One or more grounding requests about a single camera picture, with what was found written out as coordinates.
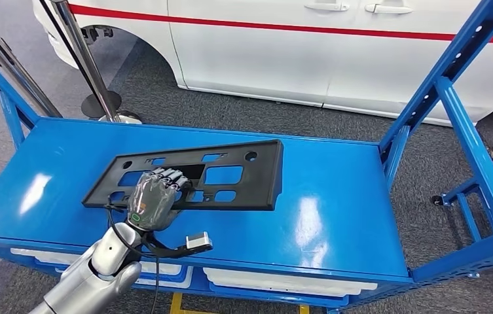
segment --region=chrome stanchion post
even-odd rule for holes
[[[120,96],[117,93],[108,91],[105,87],[98,67],[90,53],[90,49],[88,49],[88,45],[82,37],[81,28],[78,26],[75,16],[69,10],[69,3],[67,0],[51,1],[56,14],[60,17],[61,25],[63,25],[63,28],[67,32],[67,37],[69,41],[71,41],[73,50],[84,68],[84,73],[87,76],[87,80],[90,82],[90,87],[94,93],[93,96],[88,96],[84,102],[89,102],[88,105],[93,106],[95,103],[90,103],[90,100],[91,98],[92,100],[96,98],[105,112],[106,119],[112,122],[120,122],[120,118],[117,115],[117,108],[120,105]]]
[[[0,37],[0,67],[11,79],[16,89],[26,96],[27,100],[39,108],[47,116],[62,118],[63,116],[49,98],[32,79],[30,74],[17,60],[9,45]]]

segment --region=stanchion base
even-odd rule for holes
[[[140,116],[136,113],[131,113],[130,111],[126,111],[126,110],[117,111],[117,116],[119,117],[122,123],[142,124],[142,119],[140,118]],[[103,116],[100,119],[98,119],[98,121],[107,121],[107,118]]]
[[[110,102],[113,104],[113,106],[115,107],[115,110],[119,109],[119,107],[121,107],[121,96],[112,91],[112,90],[108,90],[107,91],[107,97],[109,98]],[[82,102],[82,105],[81,105],[81,111],[82,113],[89,117],[89,118],[101,118],[105,115],[105,112],[103,111],[103,108],[101,107],[100,103],[98,102],[98,100],[96,99],[96,97],[91,94],[91,95],[88,95],[88,97],[86,97],[84,99],[84,101]]]

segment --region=black plastic panel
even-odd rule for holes
[[[279,140],[120,155],[82,204],[102,207],[112,196],[113,205],[126,207],[141,173],[163,167],[181,170],[192,182],[173,209],[272,211],[281,193],[282,159]]]

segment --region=blue tabletop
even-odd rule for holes
[[[84,248],[107,223],[81,201],[115,155],[268,139],[284,147],[275,211],[184,211],[157,237],[207,231],[213,250],[188,260],[212,267],[408,276],[377,146],[332,139],[40,119],[0,174],[0,238]]]

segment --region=caster wheel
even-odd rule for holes
[[[430,197],[429,200],[435,206],[443,206],[444,205],[443,198],[441,196],[434,195],[434,196]]]

